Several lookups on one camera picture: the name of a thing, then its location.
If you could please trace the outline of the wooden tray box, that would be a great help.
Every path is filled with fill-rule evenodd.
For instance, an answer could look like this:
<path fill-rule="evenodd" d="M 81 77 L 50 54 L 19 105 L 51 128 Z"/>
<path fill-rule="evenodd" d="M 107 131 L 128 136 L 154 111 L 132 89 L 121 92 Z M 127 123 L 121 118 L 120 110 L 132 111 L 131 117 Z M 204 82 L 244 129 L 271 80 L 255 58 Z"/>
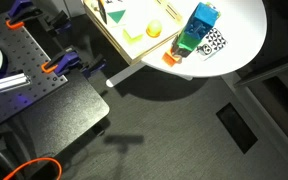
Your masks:
<path fill-rule="evenodd" d="M 183 24 L 183 16 L 174 0 L 81 0 L 88 17 L 95 23 L 128 64 L 140 61 L 144 56 L 172 39 Z M 115 23 L 109 12 L 124 10 L 124 16 Z M 147 35 L 150 21 L 159 20 L 162 31 L 157 38 Z M 123 30 L 142 34 L 141 41 L 132 45 L 123 38 Z"/>

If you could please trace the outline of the white table leg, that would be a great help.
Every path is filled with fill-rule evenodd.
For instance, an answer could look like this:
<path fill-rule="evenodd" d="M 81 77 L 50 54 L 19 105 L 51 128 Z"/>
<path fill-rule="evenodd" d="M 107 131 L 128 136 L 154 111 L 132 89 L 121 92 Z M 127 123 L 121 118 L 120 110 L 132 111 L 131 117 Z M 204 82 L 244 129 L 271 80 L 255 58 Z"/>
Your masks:
<path fill-rule="evenodd" d="M 191 81 L 193 79 L 192 76 L 188 76 L 188 75 L 180 75 L 178 73 L 172 72 L 169 68 L 164 68 L 161 66 L 154 66 L 152 64 L 148 64 L 144 61 L 140 61 L 136 64 L 130 65 L 127 68 L 121 70 L 120 72 L 118 72 L 117 74 L 115 74 L 114 76 L 112 76 L 111 78 L 106 80 L 106 86 L 107 87 L 114 87 L 117 84 L 119 84 L 120 82 L 122 82 L 123 80 L 127 79 L 129 76 L 133 75 L 134 73 L 136 73 L 137 71 L 139 71 L 140 69 L 142 69 L 144 66 L 149 66 L 153 69 L 162 71 L 162 72 L 166 72 L 169 74 L 173 74 L 176 76 L 179 76 L 187 81 Z"/>

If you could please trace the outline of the orange small block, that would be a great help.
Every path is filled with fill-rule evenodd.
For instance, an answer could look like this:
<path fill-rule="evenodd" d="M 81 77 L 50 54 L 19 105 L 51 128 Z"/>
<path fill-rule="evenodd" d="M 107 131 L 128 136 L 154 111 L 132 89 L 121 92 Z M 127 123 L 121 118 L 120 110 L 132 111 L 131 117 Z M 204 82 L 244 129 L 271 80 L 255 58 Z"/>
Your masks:
<path fill-rule="evenodd" d="M 174 57 L 170 50 L 166 51 L 162 57 L 162 60 L 170 67 L 174 66 L 180 61 L 179 57 Z"/>

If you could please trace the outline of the yellow-green angular block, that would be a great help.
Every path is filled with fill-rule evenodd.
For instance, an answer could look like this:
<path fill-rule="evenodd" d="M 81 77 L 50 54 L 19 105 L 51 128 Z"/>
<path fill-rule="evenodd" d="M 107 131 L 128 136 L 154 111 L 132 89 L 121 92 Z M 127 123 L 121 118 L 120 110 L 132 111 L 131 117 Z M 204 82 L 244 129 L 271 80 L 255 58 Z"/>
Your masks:
<path fill-rule="evenodd" d="M 132 45 L 134 43 L 141 41 L 143 38 L 143 35 L 142 34 L 131 34 L 126 29 L 124 29 L 123 30 L 123 38 L 128 44 Z"/>

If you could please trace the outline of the yellow dome toy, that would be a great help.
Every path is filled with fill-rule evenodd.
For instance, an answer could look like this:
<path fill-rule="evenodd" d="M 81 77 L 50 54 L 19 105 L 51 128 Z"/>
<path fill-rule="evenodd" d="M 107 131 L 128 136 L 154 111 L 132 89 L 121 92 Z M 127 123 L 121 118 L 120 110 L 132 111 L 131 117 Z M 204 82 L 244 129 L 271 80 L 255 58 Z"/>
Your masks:
<path fill-rule="evenodd" d="M 157 38 L 162 31 L 162 24 L 159 20 L 152 20 L 148 23 L 146 33 L 152 38 Z"/>

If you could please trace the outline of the green cube block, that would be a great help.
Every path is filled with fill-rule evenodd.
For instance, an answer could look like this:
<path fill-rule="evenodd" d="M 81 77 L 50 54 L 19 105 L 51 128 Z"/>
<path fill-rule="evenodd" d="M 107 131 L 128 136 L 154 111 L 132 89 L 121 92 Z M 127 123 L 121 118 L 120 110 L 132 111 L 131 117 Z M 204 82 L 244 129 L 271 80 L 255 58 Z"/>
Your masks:
<path fill-rule="evenodd" d="M 190 35 L 187 35 L 185 32 L 181 32 L 173 43 L 172 52 L 175 55 L 187 57 L 196 49 L 199 44 L 199 39 L 195 39 Z"/>

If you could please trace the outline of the green triangle block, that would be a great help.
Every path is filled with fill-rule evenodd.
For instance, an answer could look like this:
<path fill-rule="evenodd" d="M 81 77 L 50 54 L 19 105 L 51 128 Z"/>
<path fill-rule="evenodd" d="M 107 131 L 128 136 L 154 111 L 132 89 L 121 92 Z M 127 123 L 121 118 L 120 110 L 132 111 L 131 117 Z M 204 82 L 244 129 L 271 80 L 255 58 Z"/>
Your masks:
<path fill-rule="evenodd" d="M 119 23 L 122 17 L 124 16 L 124 13 L 125 13 L 124 10 L 120 10 L 115 12 L 109 12 L 108 15 L 115 23 Z"/>

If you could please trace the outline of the black white patterned cube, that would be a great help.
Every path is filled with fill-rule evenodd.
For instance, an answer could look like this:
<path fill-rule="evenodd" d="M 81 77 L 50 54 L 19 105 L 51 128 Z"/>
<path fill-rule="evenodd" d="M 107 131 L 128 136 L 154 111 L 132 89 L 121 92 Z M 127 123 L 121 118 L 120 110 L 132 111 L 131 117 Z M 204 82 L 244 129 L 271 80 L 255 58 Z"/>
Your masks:
<path fill-rule="evenodd" d="M 221 32 L 212 28 L 196 48 L 196 53 L 202 61 L 206 61 L 228 44 Z"/>

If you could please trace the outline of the blue cube block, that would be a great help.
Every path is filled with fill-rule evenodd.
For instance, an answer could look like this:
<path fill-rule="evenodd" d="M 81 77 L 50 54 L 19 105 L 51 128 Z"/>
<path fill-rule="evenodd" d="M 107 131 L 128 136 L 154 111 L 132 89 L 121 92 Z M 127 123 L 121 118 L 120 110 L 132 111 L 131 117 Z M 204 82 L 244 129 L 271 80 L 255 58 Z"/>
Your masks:
<path fill-rule="evenodd" d="M 218 15 L 217 10 L 200 2 L 191 14 L 184 32 L 195 39 L 202 40 L 214 27 Z"/>

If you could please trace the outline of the black cart top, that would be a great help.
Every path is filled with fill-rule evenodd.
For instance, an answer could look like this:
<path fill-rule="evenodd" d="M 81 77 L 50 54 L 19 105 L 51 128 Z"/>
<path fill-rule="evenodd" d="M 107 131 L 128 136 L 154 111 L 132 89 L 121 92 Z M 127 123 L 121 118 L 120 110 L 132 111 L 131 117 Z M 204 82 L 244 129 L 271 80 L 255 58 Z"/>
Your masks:
<path fill-rule="evenodd" d="M 0 136 L 19 159 L 56 156 L 110 111 L 82 74 L 34 76 L 0 93 Z"/>

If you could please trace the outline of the black floor outlet cover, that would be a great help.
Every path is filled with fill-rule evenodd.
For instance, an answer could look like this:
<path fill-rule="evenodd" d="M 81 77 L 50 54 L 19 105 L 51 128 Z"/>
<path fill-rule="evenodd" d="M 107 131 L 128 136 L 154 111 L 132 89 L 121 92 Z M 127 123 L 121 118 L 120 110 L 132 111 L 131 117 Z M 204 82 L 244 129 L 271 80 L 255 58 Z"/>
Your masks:
<path fill-rule="evenodd" d="M 216 116 L 243 154 L 247 153 L 258 141 L 256 135 L 231 103 L 220 109 Z"/>

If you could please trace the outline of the white round table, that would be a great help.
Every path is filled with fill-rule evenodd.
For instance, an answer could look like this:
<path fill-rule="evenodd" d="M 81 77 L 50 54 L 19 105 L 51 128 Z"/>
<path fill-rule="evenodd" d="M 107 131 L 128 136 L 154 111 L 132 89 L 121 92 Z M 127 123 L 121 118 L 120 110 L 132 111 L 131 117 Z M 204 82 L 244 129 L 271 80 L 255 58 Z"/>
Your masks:
<path fill-rule="evenodd" d="M 262 0 L 170 0 L 187 21 L 199 2 L 210 2 L 220 11 L 215 27 L 228 44 L 203 61 L 191 53 L 180 64 L 170 67 L 163 60 L 171 41 L 142 59 L 142 63 L 171 74 L 188 77 L 220 76 L 247 65 L 261 50 L 267 33 L 267 17 Z"/>

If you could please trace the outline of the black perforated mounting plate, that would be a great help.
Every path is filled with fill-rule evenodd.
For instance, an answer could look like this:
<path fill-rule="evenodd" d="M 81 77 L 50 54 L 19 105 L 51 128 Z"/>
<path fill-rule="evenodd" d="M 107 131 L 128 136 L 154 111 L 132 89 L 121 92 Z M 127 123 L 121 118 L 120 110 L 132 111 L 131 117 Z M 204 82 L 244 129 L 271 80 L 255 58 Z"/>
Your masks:
<path fill-rule="evenodd" d="M 23 72 L 30 83 L 0 93 L 0 124 L 67 82 L 65 76 L 42 71 L 49 56 L 25 27 L 10 30 L 6 18 L 6 13 L 0 14 L 0 49 L 8 61 L 7 73 Z"/>

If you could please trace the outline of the aluminium extrusion rail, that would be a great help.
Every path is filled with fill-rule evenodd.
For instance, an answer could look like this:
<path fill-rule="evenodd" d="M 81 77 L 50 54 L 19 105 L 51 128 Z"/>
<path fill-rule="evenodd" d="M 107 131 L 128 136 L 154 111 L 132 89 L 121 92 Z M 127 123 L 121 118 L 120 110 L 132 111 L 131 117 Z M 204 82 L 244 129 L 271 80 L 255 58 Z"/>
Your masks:
<path fill-rule="evenodd" d="M 24 73 L 0 79 L 0 93 L 14 90 L 31 84 L 30 78 Z"/>

